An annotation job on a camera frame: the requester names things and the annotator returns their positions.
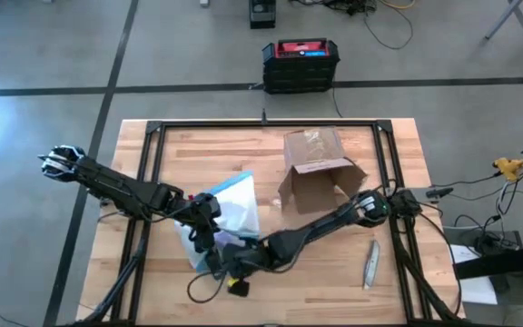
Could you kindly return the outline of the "grey table leg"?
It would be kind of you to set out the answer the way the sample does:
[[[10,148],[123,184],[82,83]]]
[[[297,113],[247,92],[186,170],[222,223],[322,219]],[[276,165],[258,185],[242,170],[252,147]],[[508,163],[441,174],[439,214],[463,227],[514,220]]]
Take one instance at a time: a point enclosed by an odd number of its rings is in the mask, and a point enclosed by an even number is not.
[[[484,35],[484,38],[487,40],[491,39],[501,28],[501,26],[507,22],[510,16],[518,9],[518,7],[522,3],[523,0],[510,0],[504,12],[500,15],[498,20],[489,28],[489,30]]]

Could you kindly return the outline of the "silver utility knife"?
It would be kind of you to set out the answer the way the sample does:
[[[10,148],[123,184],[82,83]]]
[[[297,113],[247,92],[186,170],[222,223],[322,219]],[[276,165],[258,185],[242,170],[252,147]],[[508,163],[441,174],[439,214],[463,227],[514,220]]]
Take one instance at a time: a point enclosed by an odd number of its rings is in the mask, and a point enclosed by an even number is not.
[[[380,245],[377,240],[373,240],[370,245],[370,252],[365,263],[363,272],[363,289],[368,290],[376,279],[378,263],[380,258]]]

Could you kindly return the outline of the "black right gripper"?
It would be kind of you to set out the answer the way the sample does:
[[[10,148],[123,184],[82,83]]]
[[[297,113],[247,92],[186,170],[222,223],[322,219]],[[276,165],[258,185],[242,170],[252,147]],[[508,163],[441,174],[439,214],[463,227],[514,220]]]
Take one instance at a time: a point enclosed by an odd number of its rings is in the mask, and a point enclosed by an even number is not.
[[[270,257],[263,247],[247,247],[229,243],[222,250],[223,266],[231,278],[239,281],[228,286],[228,293],[239,297],[247,297],[250,284],[246,278],[258,270],[270,267]]]

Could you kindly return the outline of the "white mesh blue-zipper bag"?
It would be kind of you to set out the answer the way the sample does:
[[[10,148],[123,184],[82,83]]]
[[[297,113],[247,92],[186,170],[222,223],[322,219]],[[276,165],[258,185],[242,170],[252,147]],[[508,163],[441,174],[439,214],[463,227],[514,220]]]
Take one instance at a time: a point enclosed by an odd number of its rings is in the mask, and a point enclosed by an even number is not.
[[[190,265],[198,273],[208,272],[203,254],[194,250],[192,228],[202,214],[211,219],[217,229],[215,242],[222,258],[223,248],[229,244],[244,246],[259,239],[261,230],[251,171],[239,173],[214,187],[182,198],[173,209],[175,231],[179,234]]]

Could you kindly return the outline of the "small black floor case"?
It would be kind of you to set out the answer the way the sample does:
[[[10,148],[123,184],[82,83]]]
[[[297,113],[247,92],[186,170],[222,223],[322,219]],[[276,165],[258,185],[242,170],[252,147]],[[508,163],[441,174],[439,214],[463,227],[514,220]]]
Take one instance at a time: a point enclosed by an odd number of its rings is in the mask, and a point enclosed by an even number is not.
[[[249,0],[251,29],[274,28],[276,22],[276,0]]]

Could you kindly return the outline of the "brown cardboard box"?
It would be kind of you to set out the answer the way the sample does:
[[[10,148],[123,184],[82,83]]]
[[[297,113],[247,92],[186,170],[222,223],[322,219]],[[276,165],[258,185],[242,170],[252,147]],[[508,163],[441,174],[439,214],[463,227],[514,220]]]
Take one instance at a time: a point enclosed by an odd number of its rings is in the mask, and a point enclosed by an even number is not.
[[[281,205],[294,207],[298,214],[336,208],[337,190],[352,197],[367,178],[346,155],[334,127],[286,134],[283,155],[285,175],[278,189]]]

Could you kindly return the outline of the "red black toolbox stack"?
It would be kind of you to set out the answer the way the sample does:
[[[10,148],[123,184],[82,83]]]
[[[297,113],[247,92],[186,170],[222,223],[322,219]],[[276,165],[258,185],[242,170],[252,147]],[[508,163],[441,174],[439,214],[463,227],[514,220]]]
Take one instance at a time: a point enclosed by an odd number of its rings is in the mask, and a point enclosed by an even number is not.
[[[269,43],[262,50],[262,86],[267,94],[326,92],[340,61],[338,46],[327,38]]]

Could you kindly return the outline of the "black aluminium table frame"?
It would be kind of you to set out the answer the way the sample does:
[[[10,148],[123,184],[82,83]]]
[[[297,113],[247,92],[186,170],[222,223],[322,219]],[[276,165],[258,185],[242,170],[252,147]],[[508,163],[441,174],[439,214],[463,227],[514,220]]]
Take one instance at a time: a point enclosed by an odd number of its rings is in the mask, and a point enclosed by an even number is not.
[[[199,277],[174,225],[171,186],[196,200],[252,173],[264,244]],[[76,323],[94,327],[466,327],[439,212],[402,193],[429,184],[409,119],[125,120],[92,189],[113,206],[94,223]]]

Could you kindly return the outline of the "black flat bar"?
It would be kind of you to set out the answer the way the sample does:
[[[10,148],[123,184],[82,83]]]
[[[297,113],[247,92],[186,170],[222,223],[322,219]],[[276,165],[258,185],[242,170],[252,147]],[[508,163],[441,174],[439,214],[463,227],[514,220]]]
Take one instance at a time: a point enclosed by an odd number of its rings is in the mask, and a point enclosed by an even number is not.
[[[523,272],[523,249],[454,264],[460,279]]]

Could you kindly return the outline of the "yellow plug connector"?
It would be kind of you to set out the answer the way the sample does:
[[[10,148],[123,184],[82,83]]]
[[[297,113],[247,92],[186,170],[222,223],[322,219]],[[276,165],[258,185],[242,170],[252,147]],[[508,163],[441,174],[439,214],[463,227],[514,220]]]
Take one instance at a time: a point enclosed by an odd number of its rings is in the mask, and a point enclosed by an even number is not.
[[[498,170],[497,175],[503,175],[509,182],[516,182],[519,180],[519,173],[523,169],[523,159],[501,157],[495,160],[492,166]]]

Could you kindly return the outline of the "white paper sheet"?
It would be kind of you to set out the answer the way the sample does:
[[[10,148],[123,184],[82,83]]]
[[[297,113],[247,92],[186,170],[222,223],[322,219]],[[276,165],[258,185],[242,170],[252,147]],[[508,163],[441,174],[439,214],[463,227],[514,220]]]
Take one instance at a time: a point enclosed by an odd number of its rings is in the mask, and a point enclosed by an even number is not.
[[[454,263],[478,259],[479,255],[464,245],[452,244],[450,250],[454,254]],[[489,277],[461,279],[462,301],[480,304],[496,305],[498,303],[495,289]]]

